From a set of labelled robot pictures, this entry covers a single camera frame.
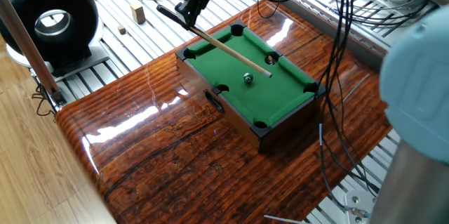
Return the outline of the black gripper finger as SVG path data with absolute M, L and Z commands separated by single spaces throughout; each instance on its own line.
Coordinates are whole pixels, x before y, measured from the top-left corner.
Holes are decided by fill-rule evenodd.
M 195 26 L 196 21 L 203 10 L 204 10 L 204 7 L 201 7 L 201 6 L 195 6 L 190 10 L 190 25 L 191 26 Z
M 180 2 L 175 6 L 175 11 L 179 19 L 183 21 L 186 26 L 191 26 L 192 22 L 190 19 L 189 6 L 187 1 Z

